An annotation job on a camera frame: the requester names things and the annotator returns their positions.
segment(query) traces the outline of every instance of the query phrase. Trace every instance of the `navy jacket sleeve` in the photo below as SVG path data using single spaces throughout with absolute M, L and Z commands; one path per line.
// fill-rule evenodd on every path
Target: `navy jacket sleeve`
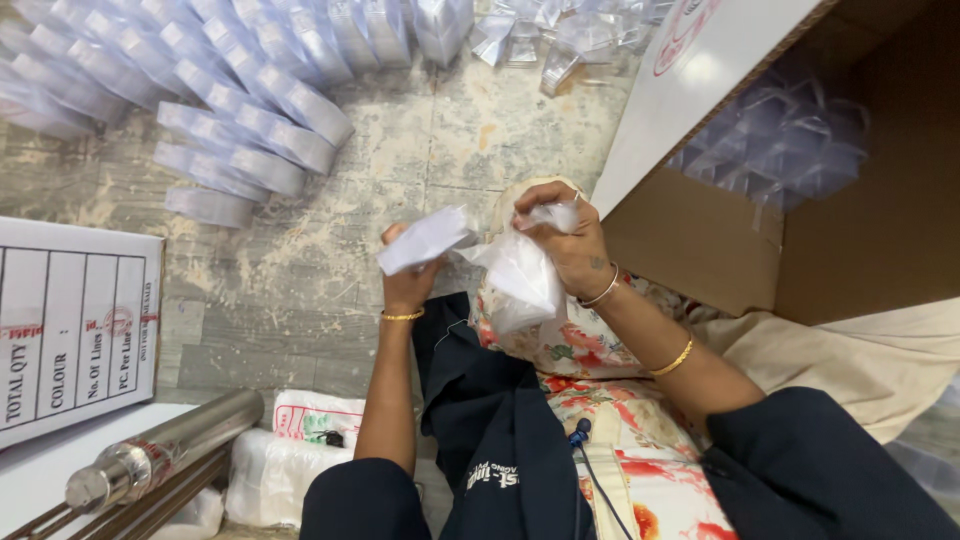
M 430 540 L 417 486 L 399 465 L 370 457 L 317 476 L 303 498 L 300 540 Z
M 742 540 L 960 539 L 960 528 L 830 396 L 787 388 L 707 418 L 710 485 Z

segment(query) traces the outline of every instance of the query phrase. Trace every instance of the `gold bracelet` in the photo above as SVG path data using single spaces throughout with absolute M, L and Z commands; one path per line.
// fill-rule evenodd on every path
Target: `gold bracelet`
M 414 319 L 421 318 L 425 312 L 426 309 L 421 307 L 416 313 L 411 315 L 387 315 L 386 309 L 384 309 L 383 311 L 380 311 L 380 318 L 384 321 L 412 321 Z
M 589 302 L 584 302 L 583 300 L 577 299 L 577 304 L 580 307 L 586 309 L 593 309 L 594 307 L 599 307 L 601 304 L 604 304 L 613 296 L 613 292 L 618 286 L 620 286 L 620 265 L 611 261 L 611 266 L 613 267 L 613 281 L 610 282 L 610 286 L 607 287 L 607 290 L 603 291 L 603 294 L 590 300 Z
M 684 363 L 684 360 L 686 360 L 687 355 L 690 354 L 690 351 L 692 349 L 693 349 L 693 332 L 691 331 L 690 340 L 686 343 L 686 349 L 684 349 L 684 352 L 680 356 L 678 356 L 677 359 L 674 360 L 672 364 L 666 366 L 663 369 L 658 369 L 657 371 L 651 371 L 650 375 L 666 375 L 671 371 L 677 369 L 677 366 Z

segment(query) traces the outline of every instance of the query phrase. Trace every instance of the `gold bangle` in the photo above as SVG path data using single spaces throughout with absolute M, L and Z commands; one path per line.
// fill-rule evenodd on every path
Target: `gold bangle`
M 684 352 L 680 356 L 678 356 L 677 359 L 674 360 L 672 364 L 666 366 L 663 369 L 651 371 L 650 375 L 666 375 L 671 371 L 677 369 L 677 366 L 684 363 L 684 360 L 686 360 L 687 355 L 690 354 L 690 351 L 692 349 L 693 349 L 693 332 L 690 333 L 690 340 L 686 343 L 686 349 L 684 349 Z
M 387 315 L 386 309 L 384 309 L 383 311 L 380 311 L 380 318 L 384 321 L 412 321 L 414 319 L 421 318 L 425 312 L 426 309 L 421 307 L 416 313 L 411 315 Z

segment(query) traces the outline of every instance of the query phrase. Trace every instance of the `cardboard box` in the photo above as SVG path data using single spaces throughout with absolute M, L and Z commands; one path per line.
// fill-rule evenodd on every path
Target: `cardboard box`
M 611 257 L 734 315 L 808 325 L 960 297 L 958 20 L 951 0 L 677 2 L 591 199 Z M 798 41 L 870 110 L 858 181 L 784 217 L 662 168 Z
M 154 396 L 163 242 L 0 217 L 0 448 Z

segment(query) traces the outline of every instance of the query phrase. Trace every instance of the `floral dress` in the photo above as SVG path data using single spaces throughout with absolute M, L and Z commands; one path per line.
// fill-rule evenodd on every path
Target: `floral dress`
M 683 323 L 720 315 L 637 276 L 628 274 L 624 280 Z M 613 448 L 627 481 L 640 538 L 737 538 L 698 464 L 700 449 L 708 441 L 698 437 L 683 415 L 663 398 L 649 373 L 596 312 L 571 299 L 562 325 L 551 328 L 543 324 L 495 335 L 490 315 L 484 312 L 493 294 L 496 292 L 481 285 L 470 324 L 484 347 L 537 366 L 540 386 L 565 432 L 573 432 L 580 418 L 593 421 L 602 404 L 610 404 L 618 413 L 619 440 Z M 593 484 L 583 457 L 576 453 L 574 460 L 581 490 L 595 511 Z

